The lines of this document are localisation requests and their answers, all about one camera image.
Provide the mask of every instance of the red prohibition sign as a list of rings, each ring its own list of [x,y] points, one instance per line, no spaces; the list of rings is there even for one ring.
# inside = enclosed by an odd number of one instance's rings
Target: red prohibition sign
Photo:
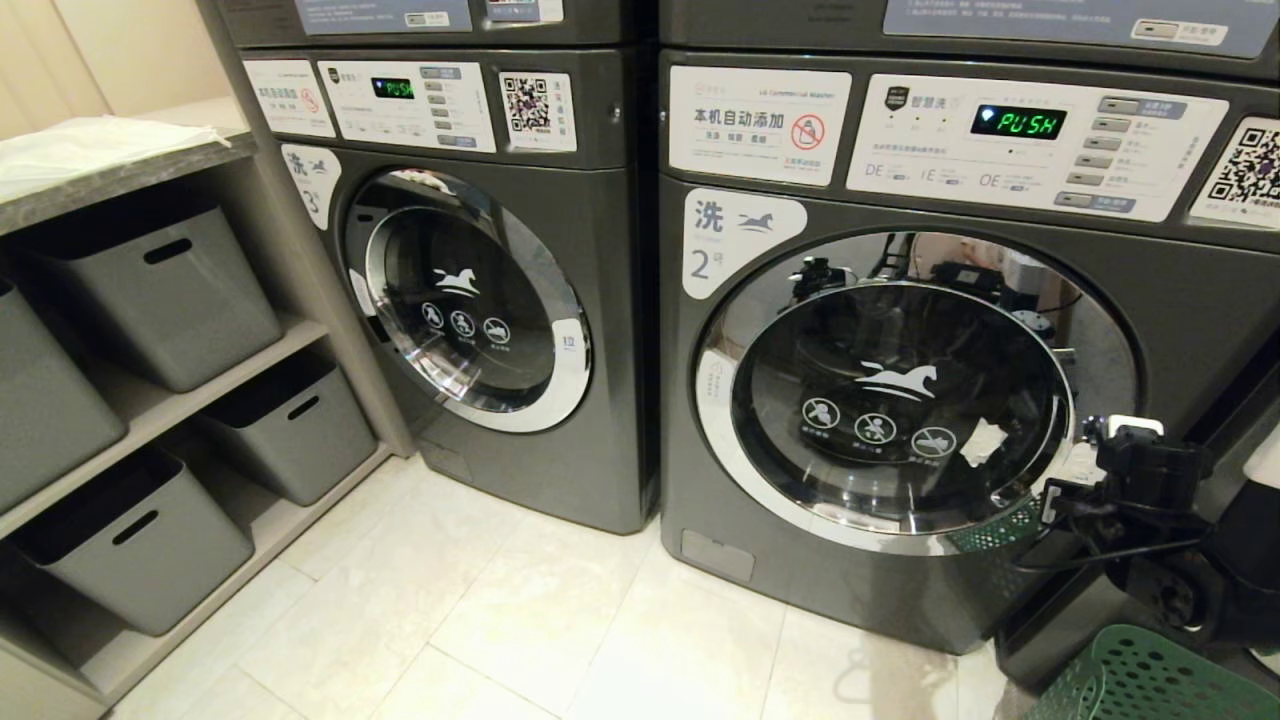
[[[800,150],[813,150],[827,137],[827,126],[818,115],[800,115],[791,126],[791,143]]]
[[[316,96],[308,87],[302,88],[302,104],[306,105],[307,110],[311,110],[312,113],[320,111],[320,102],[316,102]]]

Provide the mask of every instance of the digital display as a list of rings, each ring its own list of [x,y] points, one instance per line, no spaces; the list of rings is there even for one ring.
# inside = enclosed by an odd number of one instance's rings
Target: digital display
[[[1057,140],[1057,135],[1062,132],[1064,122],[1066,122],[1066,110],[979,105],[970,132],[1001,137]]]
[[[413,83],[403,78],[374,78],[374,95],[379,97],[413,99]]]

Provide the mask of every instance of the bin handle hole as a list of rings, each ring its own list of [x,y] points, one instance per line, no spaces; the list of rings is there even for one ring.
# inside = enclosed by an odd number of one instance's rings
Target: bin handle hole
[[[317,395],[317,396],[312,397],[311,400],[303,402],[302,405],[298,405],[297,407],[294,407],[293,411],[289,413],[289,419],[291,420],[297,420],[298,418],[302,416],[303,413],[306,413],[307,410],[311,410],[312,407],[315,407],[319,404],[320,404],[320,396]]]
[[[133,536],[141,533],[142,529],[146,528],[147,525],[150,525],[151,523],[155,523],[156,518],[159,518],[159,516],[160,516],[160,511],[159,510],[152,510],[152,511],[147,512],[146,515],[138,518],[138,520],[136,523],[133,523],[128,528],[124,528],[120,532],[120,534],[118,534],[114,538],[111,538],[111,544],[114,544],[114,546],[122,546],[122,544],[129,542],[131,539],[133,539]]]
[[[177,258],[188,250],[191,250],[191,240],[184,237],[147,251],[142,256],[142,260],[145,260],[147,265],[159,265],[160,263],[164,263],[170,258]]]

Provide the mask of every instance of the horse logo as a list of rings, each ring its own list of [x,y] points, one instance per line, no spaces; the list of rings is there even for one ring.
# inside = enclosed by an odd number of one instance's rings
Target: horse logo
[[[759,218],[739,214],[742,222],[737,227],[746,232],[773,232],[773,213],[765,213]]]
[[[938,369],[933,365],[920,365],[909,373],[886,370],[884,365],[881,365],[879,363],[868,363],[867,360],[863,360],[863,366],[879,370],[869,378],[859,378],[854,380],[868,386],[867,389],[869,391],[896,395],[916,402],[923,402],[923,400],[918,396],[936,397],[924,387],[925,382],[938,379]]]
[[[443,290],[444,292],[452,292],[453,295],[462,295],[465,297],[476,297],[480,291],[476,290],[476,274],[467,268],[456,275],[436,269],[435,274],[442,275],[444,279],[435,283],[435,287]]]

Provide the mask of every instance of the qr code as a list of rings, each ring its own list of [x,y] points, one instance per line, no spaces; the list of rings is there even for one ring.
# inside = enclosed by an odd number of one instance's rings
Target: qr code
[[[507,94],[512,131],[550,131],[552,108],[545,79],[508,77],[503,78],[502,88]]]
[[[1280,209],[1280,129],[1245,129],[1208,197]]]

